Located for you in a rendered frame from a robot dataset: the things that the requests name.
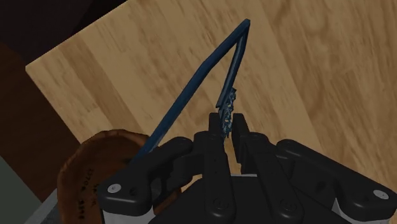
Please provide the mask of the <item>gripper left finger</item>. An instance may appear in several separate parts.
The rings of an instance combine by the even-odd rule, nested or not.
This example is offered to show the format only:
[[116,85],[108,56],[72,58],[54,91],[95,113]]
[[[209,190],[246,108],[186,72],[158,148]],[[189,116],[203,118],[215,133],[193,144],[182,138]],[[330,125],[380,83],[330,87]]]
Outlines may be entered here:
[[175,137],[99,187],[104,219],[232,219],[233,188],[223,140],[230,116],[209,115],[209,129]]

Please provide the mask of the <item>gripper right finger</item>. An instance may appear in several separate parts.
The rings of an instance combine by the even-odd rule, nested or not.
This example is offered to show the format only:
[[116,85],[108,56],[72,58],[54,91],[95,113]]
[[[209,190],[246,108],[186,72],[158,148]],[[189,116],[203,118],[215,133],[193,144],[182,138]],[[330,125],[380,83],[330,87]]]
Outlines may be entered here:
[[256,175],[276,223],[389,223],[397,193],[291,139],[272,144],[233,115],[242,174]]

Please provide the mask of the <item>dark blue thin bent object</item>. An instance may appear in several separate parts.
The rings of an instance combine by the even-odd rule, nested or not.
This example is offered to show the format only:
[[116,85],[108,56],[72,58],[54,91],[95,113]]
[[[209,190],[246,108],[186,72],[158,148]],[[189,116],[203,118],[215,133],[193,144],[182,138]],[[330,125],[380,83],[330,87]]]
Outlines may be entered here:
[[224,138],[228,137],[229,133],[232,131],[233,102],[236,99],[236,89],[233,88],[233,83],[244,56],[250,25],[250,19],[244,19],[215,49],[215,51],[213,51],[210,56],[203,61],[186,84],[183,91],[174,101],[168,112],[162,118],[156,129],[153,131],[152,135],[150,135],[131,162],[135,162],[158,146],[164,135],[169,131],[211,69],[226,55],[226,53],[229,52],[232,47],[235,47],[224,85],[216,103],[218,115],[221,118],[221,136]]

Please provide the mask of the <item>brown round wooden object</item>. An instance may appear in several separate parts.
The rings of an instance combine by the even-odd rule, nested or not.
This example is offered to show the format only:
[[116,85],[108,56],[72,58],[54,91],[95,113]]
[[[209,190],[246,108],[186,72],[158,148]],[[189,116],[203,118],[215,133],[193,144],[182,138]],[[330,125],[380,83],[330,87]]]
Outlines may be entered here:
[[97,187],[124,168],[147,138],[145,134],[113,129],[101,131],[80,144],[57,178],[63,224],[102,224]]

